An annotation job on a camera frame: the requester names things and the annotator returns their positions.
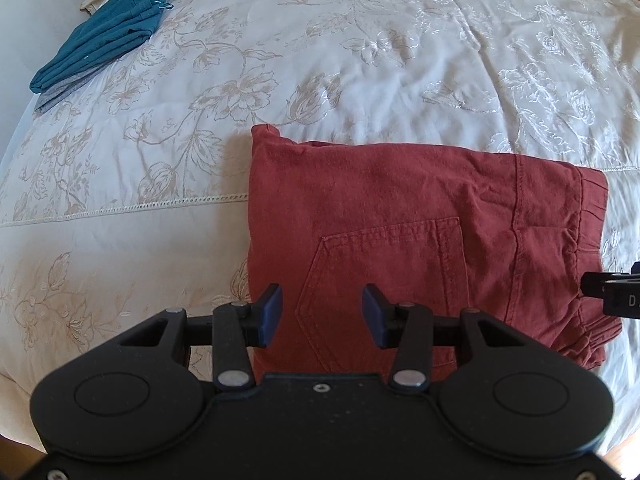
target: red pants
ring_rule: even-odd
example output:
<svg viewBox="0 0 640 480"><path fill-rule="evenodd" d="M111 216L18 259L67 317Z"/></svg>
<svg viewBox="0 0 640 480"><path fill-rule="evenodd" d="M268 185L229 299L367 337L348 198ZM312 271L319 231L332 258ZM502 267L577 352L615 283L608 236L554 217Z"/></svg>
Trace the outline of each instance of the red pants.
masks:
<svg viewBox="0 0 640 480"><path fill-rule="evenodd" d="M252 298L272 282L284 312L265 371L380 372L360 310L366 283L440 316L473 306L578 364L604 361L621 329L584 298L600 270L602 173L528 156L416 144L343 146L252 129L248 259ZM433 379L455 370L434 352Z"/></svg>

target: circular pad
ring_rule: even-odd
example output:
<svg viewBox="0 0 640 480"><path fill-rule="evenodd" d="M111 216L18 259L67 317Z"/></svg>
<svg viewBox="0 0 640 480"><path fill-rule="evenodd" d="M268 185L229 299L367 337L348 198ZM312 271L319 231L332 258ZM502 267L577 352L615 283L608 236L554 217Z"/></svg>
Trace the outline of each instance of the circular pad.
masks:
<svg viewBox="0 0 640 480"><path fill-rule="evenodd" d="M494 397L513 413L542 416L562 410L569 401L569 391L553 377L523 373L500 379L494 386Z"/></svg>
<svg viewBox="0 0 640 480"><path fill-rule="evenodd" d="M127 460L161 449L193 425L204 394L190 371L153 347L104 348L36 386L31 418L45 446L90 462Z"/></svg>
<svg viewBox="0 0 640 480"><path fill-rule="evenodd" d="M76 402L94 415L133 412L149 398L149 385L132 374L111 373L91 377L78 386Z"/></svg>
<svg viewBox="0 0 640 480"><path fill-rule="evenodd" d="M438 403L476 449L521 463L593 449L613 416L599 378L544 348L482 352L444 381Z"/></svg>

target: lace trim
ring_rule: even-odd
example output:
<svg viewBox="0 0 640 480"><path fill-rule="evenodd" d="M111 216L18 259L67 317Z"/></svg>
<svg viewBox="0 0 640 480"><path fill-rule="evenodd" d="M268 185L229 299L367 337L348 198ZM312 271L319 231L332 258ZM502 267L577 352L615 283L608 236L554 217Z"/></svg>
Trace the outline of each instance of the lace trim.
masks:
<svg viewBox="0 0 640 480"><path fill-rule="evenodd" d="M71 215L48 216L48 217L42 217L42 218L33 218L30 220L4 222L0 224L0 228L13 227L18 225L28 225L28 224L44 224L48 222L63 222L67 220L75 220L76 218L115 215L120 213L130 213L134 211L146 211L149 209L167 209L172 207L186 207L191 205L246 202L248 198L249 198L248 193L236 193L236 194L215 195L215 196L199 196L195 198L177 198L174 200L164 200L163 202L149 202L145 204L133 204L133 205L127 205L122 207L108 207L104 209L97 209L94 211L85 211L83 213L73 213Z"/></svg>
<svg viewBox="0 0 640 480"><path fill-rule="evenodd" d="M615 168L591 168L602 173L622 173L623 171L640 171L640 166L616 166Z"/></svg>

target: teal shirt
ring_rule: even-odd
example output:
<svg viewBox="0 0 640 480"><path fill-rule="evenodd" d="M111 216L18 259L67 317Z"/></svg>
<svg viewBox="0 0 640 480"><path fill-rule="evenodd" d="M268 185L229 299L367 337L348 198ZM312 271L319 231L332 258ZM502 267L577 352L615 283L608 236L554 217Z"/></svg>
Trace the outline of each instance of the teal shirt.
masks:
<svg viewBox="0 0 640 480"><path fill-rule="evenodd" d="M156 31L166 0L109 0L78 25L51 61L31 80L39 94L70 76L111 61Z"/></svg>

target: white bedspread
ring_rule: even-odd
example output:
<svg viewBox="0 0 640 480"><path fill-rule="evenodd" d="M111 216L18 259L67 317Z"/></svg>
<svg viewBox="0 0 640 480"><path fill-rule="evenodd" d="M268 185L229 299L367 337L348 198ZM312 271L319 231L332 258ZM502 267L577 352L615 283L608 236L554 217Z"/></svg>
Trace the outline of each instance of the white bedspread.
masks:
<svg viewBox="0 0 640 480"><path fill-rule="evenodd" d="M170 1L147 44L34 119L0 186L5 436L37 445L28 393L113 333L247 297L254 123L598 168L604 266L638 257L635 0ZM602 372L618 406L607 446L640 424L625 327ZM194 371L209 367L197 351Z"/></svg>

